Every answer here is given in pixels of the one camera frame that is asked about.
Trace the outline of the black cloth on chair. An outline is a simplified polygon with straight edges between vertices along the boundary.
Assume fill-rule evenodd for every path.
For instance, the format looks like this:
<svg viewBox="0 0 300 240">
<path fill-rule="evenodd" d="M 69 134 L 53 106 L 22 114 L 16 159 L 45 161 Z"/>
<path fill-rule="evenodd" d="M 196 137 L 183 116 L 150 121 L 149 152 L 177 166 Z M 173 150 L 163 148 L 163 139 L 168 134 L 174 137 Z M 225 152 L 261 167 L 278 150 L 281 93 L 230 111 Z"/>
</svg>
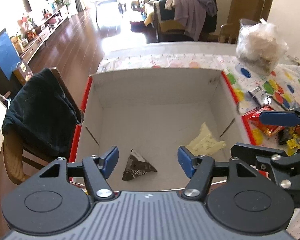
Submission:
<svg viewBox="0 0 300 240">
<path fill-rule="evenodd" d="M 49 68 L 34 74 L 10 103 L 2 134 L 15 131 L 29 150 L 69 158 L 81 114 Z"/>
</svg>

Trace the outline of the clear tub with plastic bag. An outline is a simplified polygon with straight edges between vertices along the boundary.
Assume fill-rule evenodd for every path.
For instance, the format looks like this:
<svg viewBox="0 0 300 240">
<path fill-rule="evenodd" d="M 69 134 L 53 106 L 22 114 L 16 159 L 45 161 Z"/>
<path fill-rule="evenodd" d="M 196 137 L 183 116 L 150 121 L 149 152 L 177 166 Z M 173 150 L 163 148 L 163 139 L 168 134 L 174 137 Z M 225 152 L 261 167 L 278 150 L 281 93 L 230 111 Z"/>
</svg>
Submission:
<svg viewBox="0 0 300 240">
<path fill-rule="evenodd" d="M 288 44 L 276 25 L 264 19 L 260 19 L 260 22 L 245 18 L 239 20 L 236 55 L 252 71 L 270 74 L 287 51 Z"/>
</svg>

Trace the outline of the long tv console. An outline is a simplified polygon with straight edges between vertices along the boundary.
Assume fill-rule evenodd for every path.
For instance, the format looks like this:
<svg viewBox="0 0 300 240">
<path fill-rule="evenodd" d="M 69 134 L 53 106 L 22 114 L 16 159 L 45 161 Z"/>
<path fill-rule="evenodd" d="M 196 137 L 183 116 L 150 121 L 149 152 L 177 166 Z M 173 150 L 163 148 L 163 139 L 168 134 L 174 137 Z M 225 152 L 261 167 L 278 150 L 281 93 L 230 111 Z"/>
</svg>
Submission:
<svg viewBox="0 0 300 240">
<path fill-rule="evenodd" d="M 57 7 L 53 12 L 48 12 L 47 17 L 43 18 L 42 24 L 36 30 L 37 36 L 25 47 L 20 58 L 29 63 L 41 46 L 47 46 L 47 40 L 56 29 L 68 19 L 69 13 L 66 5 Z"/>
</svg>

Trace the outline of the coffee table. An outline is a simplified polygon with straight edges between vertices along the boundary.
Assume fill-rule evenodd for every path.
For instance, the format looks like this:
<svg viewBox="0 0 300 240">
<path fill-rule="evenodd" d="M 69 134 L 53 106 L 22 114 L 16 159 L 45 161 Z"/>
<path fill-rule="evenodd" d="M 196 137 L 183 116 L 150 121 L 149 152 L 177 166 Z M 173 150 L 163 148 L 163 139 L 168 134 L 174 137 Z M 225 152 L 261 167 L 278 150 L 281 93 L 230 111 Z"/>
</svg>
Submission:
<svg viewBox="0 0 300 240">
<path fill-rule="evenodd" d="M 127 11 L 126 2 L 120 0 L 104 0 L 96 2 L 95 14 L 98 16 L 99 12 L 114 11 L 118 12 L 122 17 Z"/>
</svg>

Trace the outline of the yellow small snack packet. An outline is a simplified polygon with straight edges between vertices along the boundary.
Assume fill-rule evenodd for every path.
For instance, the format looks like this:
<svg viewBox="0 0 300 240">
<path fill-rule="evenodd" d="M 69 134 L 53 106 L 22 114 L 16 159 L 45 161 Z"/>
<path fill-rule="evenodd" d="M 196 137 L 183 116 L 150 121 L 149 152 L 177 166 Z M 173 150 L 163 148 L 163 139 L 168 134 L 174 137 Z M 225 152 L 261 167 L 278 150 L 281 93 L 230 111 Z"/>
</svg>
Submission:
<svg viewBox="0 0 300 240">
<path fill-rule="evenodd" d="M 300 136 L 293 134 L 292 139 L 287 140 L 288 155 L 294 155 L 300 151 Z"/>
</svg>

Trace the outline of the blue front cabinet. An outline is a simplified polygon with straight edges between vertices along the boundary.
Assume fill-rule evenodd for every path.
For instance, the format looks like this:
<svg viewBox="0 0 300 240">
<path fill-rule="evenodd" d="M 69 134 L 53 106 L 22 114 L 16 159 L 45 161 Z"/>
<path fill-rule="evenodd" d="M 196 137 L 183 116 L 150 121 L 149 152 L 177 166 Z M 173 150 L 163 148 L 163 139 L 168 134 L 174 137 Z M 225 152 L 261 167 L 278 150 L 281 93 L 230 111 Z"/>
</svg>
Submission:
<svg viewBox="0 0 300 240">
<path fill-rule="evenodd" d="M 17 85 L 18 79 L 13 72 L 18 69 L 21 59 L 6 29 L 0 32 L 0 79 Z"/>
</svg>

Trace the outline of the wooden chair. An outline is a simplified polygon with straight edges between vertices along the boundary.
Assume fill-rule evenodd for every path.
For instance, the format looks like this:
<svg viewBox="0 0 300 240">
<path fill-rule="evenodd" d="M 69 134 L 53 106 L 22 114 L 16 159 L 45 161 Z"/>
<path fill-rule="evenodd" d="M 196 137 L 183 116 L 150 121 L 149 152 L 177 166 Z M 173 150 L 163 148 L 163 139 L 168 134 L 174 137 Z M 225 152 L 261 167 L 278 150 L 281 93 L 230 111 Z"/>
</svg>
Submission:
<svg viewBox="0 0 300 240">
<path fill-rule="evenodd" d="M 57 77 L 61 87 L 65 89 L 66 95 L 71 96 L 58 69 L 57 68 L 49 68 L 49 69 L 53 72 L 55 77 Z M 81 123 L 82 123 L 82 121 L 83 121 L 82 112 L 80 109 L 79 109 L 79 111 L 81 114 Z M 24 157 L 23 156 L 24 151 L 29 152 L 30 154 L 34 155 L 35 157 L 37 157 L 43 161 L 46 161 L 48 163 L 50 163 L 51 161 L 56 159 L 56 158 L 53 159 L 51 157 L 47 157 L 38 151 L 29 150 L 29 148 L 26 147 L 23 140 L 13 130 L 11 130 L 7 135 L 3 135 L 3 136 L 4 136 L 3 156 L 4 156 L 6 172 L 7 172 L 9 179 L 17 185 L 21 184 L 29 177 L 29 175 L 27 175 L 24 172 L 24 169 L 23 169 L 24 163 L 27 163 L 30 166 L 35 167 L 39 170 L 43 168 L 43 166 L 41 164 L 39 164 L 35 161 L 32 161 L 31 159 L 29 159 L 27 157 Z"/>
</svg>

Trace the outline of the silver black snack packet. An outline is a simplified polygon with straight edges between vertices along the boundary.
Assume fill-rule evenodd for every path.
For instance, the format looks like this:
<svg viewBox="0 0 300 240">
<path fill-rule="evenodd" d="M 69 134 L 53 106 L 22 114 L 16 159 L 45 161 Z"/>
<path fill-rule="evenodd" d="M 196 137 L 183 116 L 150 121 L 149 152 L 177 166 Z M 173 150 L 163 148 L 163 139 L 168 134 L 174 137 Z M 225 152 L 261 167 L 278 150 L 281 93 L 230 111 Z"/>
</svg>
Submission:
<svg viewBox="0 0 300 240">
<path fill-rule="evenodd" d="M 260 107 L 263 107 L 267 104 L 267 93 L 260 86 L 249 90 L 248 93 Z"/>
</svg>

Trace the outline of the red cardboard box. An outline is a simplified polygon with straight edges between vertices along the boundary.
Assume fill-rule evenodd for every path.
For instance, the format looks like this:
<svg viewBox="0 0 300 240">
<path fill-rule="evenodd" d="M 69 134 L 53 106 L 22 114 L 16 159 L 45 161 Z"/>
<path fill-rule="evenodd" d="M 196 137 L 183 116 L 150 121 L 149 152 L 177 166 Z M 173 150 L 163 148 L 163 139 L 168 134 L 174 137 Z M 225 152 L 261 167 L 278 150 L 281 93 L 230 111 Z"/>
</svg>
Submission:
<svg viewBox="0 0 300 240">
<path fill-rule="evenodd" d="M 217 161 L 228 161 L 237 142 L 252 143 L 223 72 L 216 69 L 152 68 L 94 74 L 82 101 L 83 123 L 72 143 L 70 161 L 102 155 L 112 146 L 119 161 L 108 179 L 112 189 L 160 191 L 188 182 L 177 150 L 199 135 L 206 123 L 226 147 Z M 141 154 L 157 172 L 130 181 L 122 175 L 130 151 Z"/>
</svg>

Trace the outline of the purple clothes pile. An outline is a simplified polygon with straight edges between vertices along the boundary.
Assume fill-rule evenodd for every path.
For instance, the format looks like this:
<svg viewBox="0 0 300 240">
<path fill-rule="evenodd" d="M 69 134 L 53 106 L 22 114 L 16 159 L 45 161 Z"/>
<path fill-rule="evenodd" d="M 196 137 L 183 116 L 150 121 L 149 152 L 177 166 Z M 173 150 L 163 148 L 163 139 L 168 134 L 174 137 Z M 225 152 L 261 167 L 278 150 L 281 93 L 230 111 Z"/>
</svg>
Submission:
<svg viewBox="0 0 300 240">
<path fill-rule="evenodd" d="M 157 41 L 167 34 L 206 41 L 216 30 L 216 0 L 157 0 L 153 10 Z"/>
</svg>

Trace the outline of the balloon birthday tablecloth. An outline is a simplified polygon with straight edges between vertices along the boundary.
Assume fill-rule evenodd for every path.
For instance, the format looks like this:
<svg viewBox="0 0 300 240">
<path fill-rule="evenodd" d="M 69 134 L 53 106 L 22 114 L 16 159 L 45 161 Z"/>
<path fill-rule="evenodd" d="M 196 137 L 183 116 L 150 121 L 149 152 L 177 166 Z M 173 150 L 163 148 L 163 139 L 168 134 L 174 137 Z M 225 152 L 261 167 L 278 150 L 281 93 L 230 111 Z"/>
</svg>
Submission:
<svg viewBox="0 0 300 240">
<path fill-rule="evenodd" d="M 223 72 L 226 83 L 232 93 L 239 115 L 247 125 L 252 137 L 251 144 L 277 148 L 277 135 L 265 135 L 246 117 L 257 108 L 257 103 L 248 91 L 260 86 L 274 99 L 275 108 L 288 109 L 300 104 L 300 67 L 279 64 L 268 75 L 252 71 L 237 57 L 203 53 L 186 54 L 136 54 L 126 51 L 105 56 L 97 73 L 114 72 L 130 69 L 152 68 L 193 68 L 216 69 Z"/>
</svg>

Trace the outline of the dark brown triangular snack packet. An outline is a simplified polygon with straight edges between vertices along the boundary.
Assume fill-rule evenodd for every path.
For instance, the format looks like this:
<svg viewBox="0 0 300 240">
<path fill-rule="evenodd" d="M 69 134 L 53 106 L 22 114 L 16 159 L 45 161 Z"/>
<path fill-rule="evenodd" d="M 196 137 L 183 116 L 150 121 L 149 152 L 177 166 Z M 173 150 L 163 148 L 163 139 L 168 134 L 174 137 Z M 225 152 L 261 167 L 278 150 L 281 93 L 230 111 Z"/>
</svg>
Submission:
<svg viewBox="0 0 300 240">
<path fill-rule="evenodd" d="M 130 181 L 146 175 L 149 172 L 157 172 L 157 170 L 141 154 L 135 150 L 131 150 L 126 163 L 126 168 L 122 175 L 122 180 Z"/>
</svg>

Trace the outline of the pale yellow snack packet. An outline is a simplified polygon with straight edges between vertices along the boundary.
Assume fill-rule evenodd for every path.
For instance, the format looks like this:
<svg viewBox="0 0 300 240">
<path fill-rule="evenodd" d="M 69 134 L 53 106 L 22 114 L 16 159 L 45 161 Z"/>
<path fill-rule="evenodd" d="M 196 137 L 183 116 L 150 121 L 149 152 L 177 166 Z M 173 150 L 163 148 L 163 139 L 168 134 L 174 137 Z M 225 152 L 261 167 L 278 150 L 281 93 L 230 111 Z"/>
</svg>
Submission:
<svg viewBox="0 0 300 240">
<path fill-rule="evenodd" d="M 194 155 L 213 155 L 226 147 L 225 141 L 217 141 L 206 123 L 202 123 L 199 135 L 195 137 L 186 148 Z"/>
</svg>

